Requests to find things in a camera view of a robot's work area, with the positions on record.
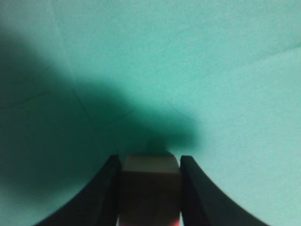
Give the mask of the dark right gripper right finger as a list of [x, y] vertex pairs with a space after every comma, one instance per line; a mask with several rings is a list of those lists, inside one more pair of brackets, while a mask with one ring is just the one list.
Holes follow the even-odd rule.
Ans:
[[185, 226], [265, 226], [230, 199], [189, 155], [181, 156], [182, 220]]

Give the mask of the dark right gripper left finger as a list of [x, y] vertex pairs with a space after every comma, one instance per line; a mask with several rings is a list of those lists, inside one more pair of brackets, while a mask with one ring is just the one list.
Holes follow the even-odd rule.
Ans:
[[121, 162], [111, 155], [89, 183], [38, 226], [115, 226], [119, 215]]

